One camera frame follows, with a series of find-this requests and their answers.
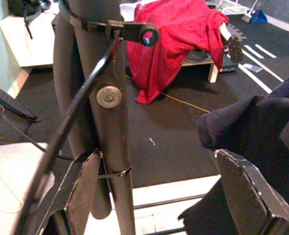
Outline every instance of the blue object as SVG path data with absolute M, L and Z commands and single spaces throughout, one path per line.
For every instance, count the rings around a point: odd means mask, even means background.
M 250 23 L 267 23 L 267 19 L 265 14 L 262 10 L 256 11 L 254 14 L 251 15 Z

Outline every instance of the yellow wire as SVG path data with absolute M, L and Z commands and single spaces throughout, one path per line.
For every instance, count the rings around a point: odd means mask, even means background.
M 170 96 L 170 95 L 168 95 L 168 94 L 165 94 L 165 93 L 163 93 L 163 92 L 161 92 L 161 94 L 165 95 L 166 97 L 168 97 L 168 98 L 170 98 L 170 99 L 173 99 L 173 100 L 176 100 L 176 101 L 178 101 L 178 102 L 180 102 L 180 103 L 183 103 L 183 104 L 192 106 L 192 107 L 194 107 L 194 108 L 196 108 L 196 109 L 199 109 L 199 110 L 201 110 L 201 111 L 204 111 L 204 112 L 206 112 L 206 113 L 210 113 L 210 112 L 211 112 L 211 111 L 209 111 L 209 110 L 203 109 L 203 108 L 201 108 L 201 107 L 199 107 L 199 106 L 196 106 L 196 105 L 194 105 L 194 104 L 190 104 L 190 103 L 185 102 L 185 101 L 183 101 L 183 100 L 177 99 L 177 98 L 175 98 L 175 97 L 173 97 L 173 96 Z

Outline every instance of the red towel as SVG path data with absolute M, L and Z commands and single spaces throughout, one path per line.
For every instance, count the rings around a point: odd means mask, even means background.
M 228 18 L 204 0 L 155 1 L 136 9 L 135 22 L 153 23 L 160 33 L 154 47 L 127 42 L 130 69 L 141 90 L 138 103 L 151 103 L 172 82 L 192 49 L 210 52 L 221 68 L 224 47 L 219 27 Z

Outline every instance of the metal rod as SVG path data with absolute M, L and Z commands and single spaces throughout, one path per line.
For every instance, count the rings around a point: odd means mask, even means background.
M 93 71 L 90 73 L 89 78 L 82 85 L 75 98 L 73 99 L 70 107 L 68 108 L 64 120 L 55 132 L 52 141 L 50 142 L 48 149 L 43 156 L 37 171 L 35 172 L 35 177 L 31 183 L 30 189 L 26 194 L 26 201 L 22 208 L 22 213 L 19 217 L 16 229 L 13 234 L 34 235 L 34 225 L 36 223 L 33 223 L 32 221 L 35 219 L 34 215 L 37 211 L 37 207 L 45 185 L 47 184 L 48 176 L 54 163 L 55 156 L 59 152 L 72 127 L 72 124 L 75 120 L 76 111 L 80 108 L 83 100 L 86 100 L 89 97 L 89 94 L 95 83 L 95 79 L 104 72 L 105 67 L 112 61 L 113 54 L 116 53 L 119 43 L 119 38 L 116 38 L 112 42 L 111 46 L 106 51 L 106 54 L 97 63 Z
M 138 205 L 138 206 L 134 206 L 134 210 L 148 208 L 148 207 L 161 206 L 161 205 L 170 204 L 170 203 L 176 203 L 176 202 L 189 201 L 189 200 L 193 200 L 193 199 L 203 198 L 205 195 L 206 194 L 200 194 L 200 195 L 195 195 L 195 196 L 190 196 L 190 197 L 182 197 L 182 198 L 176 198 L 176 199 L 167 200 L 167 201 L 161 201 L 161 202 L 154 202 L 154 203 Z
M 176 234 L 180 232 L 186 231 L 185 228 L 178 228 L 178 229 L 170 229 L 170 230 L 165 230 L 165 231 L 160 231 L 160 232 L 155 232 L 151 234 L 145 234 L 145 235 L 168 235 L 168 234 Z

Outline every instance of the white tape line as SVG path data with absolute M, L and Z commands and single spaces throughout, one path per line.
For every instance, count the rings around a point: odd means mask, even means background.
M 251 46 L 244 45 L 244 47 L 247 48 L 248 51 L 250 51 L 252 54 L 254 54 L 255 56 L 257 56 L 259 59 L 264 59 L 264 57 L 261 56 L 258 52 L 256 52 Z
M 272 57 L 272 58 L 277 58 L 276 55 L 272 54 L 271 52 L 269 52 L 268 50 L 265 50 L 262 46 L 260 46 L 259 44 L 255 44 L 256 48 L 258 48 L 260 51 L 263 51 L 265 54 L 267 54 L 268 56 Z
M 262 69 L 264 69 L 265 71 L 267 71 L 269 74 L 271 74 L 273 77 L 275 77 L 277 80 L 279 80 L 280 82 L 283 82 L 284 80 L 281 79 L 276 73 L 272 72 L 267 66 L 265 66 L 264 64 L 262 64 L 259 60 L 257 60 L 256 58 L 254 58 L 252 55 L 250 55 L 247 51 L 242 50 L 243 54 L 245 56 L 247 56 L 249 59 L 251 59 L 253 62 L 255 62 L 257 65 L 259 65 Z
M 266 93 L 270 94 L 272 90 L 264 84 L 260 79 L 258 79 L 252 72 L 246 69 L 243 65 L 238 64 L 238 68 L 240 68 L 245 74 L 247 74 L 255 83 L 257 83 Z

